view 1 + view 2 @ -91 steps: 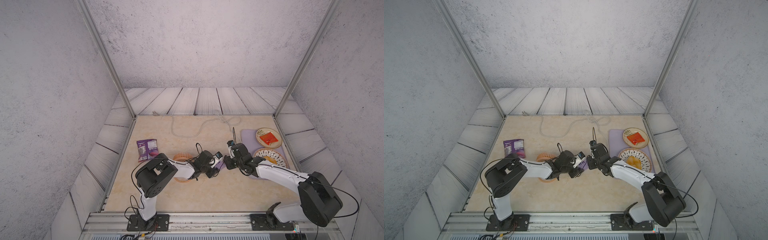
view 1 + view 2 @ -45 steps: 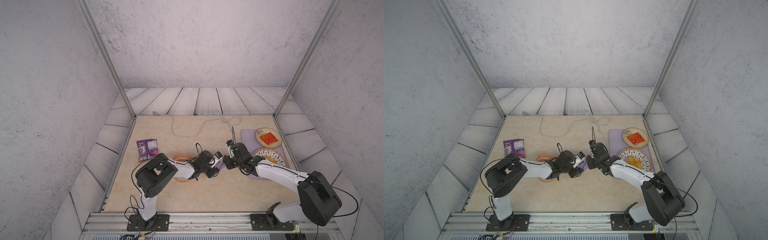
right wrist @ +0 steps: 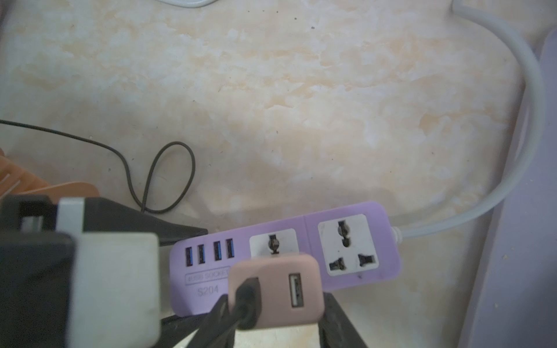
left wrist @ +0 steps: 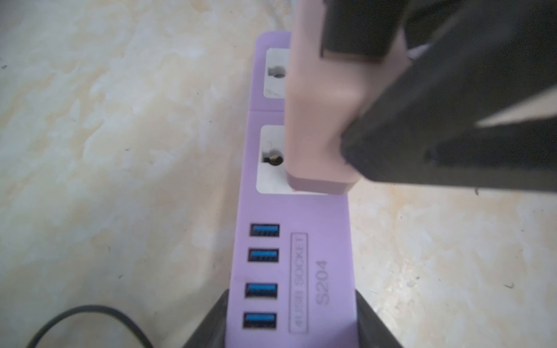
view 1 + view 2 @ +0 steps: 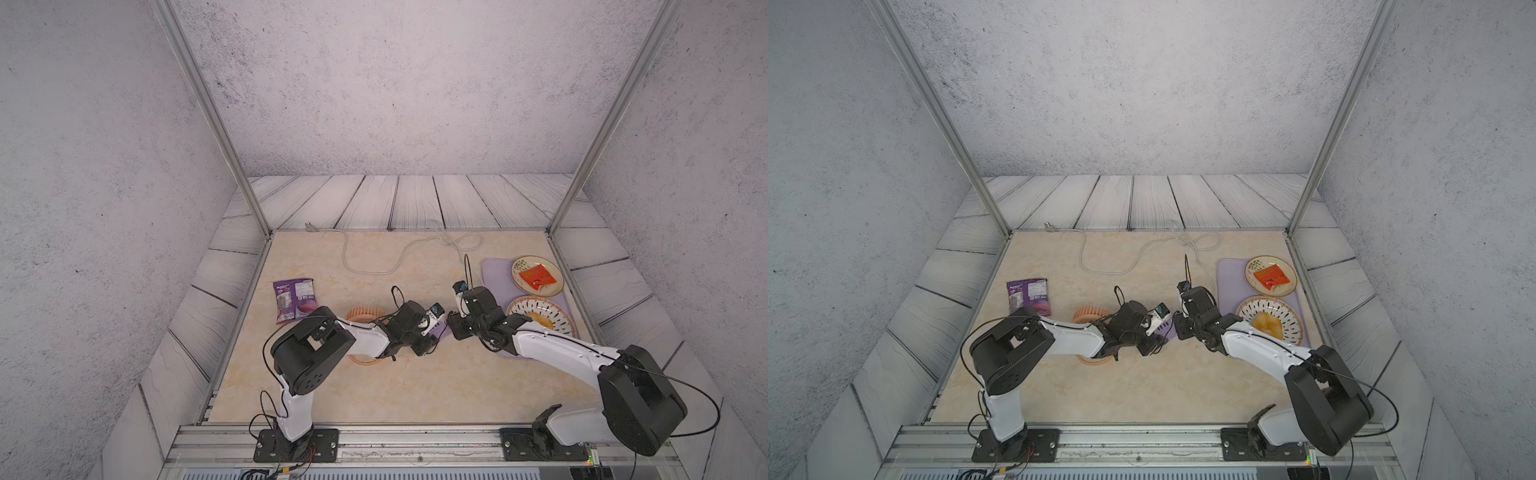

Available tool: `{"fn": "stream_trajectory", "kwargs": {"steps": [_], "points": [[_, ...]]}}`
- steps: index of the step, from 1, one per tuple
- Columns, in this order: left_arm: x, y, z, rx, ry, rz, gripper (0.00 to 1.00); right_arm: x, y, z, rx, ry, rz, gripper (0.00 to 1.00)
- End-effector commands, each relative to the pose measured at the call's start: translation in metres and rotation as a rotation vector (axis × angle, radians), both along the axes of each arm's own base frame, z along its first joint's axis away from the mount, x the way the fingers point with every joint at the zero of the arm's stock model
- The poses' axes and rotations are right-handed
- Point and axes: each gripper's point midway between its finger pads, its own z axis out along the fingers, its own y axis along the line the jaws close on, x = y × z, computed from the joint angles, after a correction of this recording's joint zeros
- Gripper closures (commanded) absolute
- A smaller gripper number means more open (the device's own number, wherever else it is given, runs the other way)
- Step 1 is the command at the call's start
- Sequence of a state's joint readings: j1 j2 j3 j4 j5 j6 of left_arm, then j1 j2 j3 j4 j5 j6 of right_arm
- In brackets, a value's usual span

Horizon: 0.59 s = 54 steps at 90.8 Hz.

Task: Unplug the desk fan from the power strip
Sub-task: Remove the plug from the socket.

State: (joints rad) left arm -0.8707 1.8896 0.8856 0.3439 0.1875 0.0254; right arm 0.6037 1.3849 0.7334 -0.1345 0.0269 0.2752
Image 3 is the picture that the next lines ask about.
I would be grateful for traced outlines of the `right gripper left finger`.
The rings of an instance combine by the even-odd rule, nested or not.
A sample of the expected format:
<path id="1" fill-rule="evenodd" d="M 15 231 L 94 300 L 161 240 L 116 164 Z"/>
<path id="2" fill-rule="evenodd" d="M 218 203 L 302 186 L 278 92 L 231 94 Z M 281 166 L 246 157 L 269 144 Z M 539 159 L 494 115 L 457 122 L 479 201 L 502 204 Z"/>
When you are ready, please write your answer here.
<path id="1" fill-rule="evenodd" d="M 229 296 L 223 295 L 200 324 L 187 348 L 232 348 L 236 328 L 237 314 L 229 310 Z"/>

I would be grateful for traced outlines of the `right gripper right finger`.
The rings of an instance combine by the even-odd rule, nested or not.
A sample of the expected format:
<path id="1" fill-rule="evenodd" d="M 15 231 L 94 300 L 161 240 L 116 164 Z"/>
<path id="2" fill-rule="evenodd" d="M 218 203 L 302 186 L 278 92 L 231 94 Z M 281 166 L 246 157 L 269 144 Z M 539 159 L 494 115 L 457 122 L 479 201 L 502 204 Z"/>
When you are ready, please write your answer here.
<path id="1" fill-rule="evenodd" d="M 319 321 L 321 348 L 367 348 L 333 294 L 323 294 L 325 310 Z"/>

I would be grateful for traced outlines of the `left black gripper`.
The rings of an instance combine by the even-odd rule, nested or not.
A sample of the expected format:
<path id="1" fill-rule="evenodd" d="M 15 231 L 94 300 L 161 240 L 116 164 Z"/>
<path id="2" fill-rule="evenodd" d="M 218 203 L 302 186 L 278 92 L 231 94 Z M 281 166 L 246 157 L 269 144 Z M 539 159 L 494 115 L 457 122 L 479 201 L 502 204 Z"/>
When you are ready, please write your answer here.
<path id="1" fill-rule="evenodd" d="M 1 346 L 155 346 L 159 244 L 207 234 L 101 197 L 6 197 Z"/>

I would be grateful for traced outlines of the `pink usb plug adapter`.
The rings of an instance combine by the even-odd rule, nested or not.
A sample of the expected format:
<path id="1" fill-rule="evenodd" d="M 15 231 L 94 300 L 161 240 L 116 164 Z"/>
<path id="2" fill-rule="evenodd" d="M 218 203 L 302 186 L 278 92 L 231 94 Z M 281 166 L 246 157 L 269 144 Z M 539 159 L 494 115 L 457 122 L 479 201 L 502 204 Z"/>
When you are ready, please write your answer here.
<path id="1" fill-rule="evenodd" d="M 241 330 L 318 323 L 325 312 L 318 262 L 307 254 L 244 260 L 229 271 L 229 313 Z"/>

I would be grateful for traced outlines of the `purple power strip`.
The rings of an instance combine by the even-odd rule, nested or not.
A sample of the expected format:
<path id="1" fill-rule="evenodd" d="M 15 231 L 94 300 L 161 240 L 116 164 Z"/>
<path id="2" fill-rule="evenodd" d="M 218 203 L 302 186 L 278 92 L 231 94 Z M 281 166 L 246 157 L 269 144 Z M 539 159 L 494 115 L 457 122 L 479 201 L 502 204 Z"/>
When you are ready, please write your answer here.
<path id="1" fill-rule="evenodd" d="M 172 311 L 179 317 L 209 313 L 228 293 L 233 265 L 293 253 L 316 259 L 327 292 L 387 281 L 401 270 L 385 209 L 364 202 L 175 243 L 169 262 Z"/>

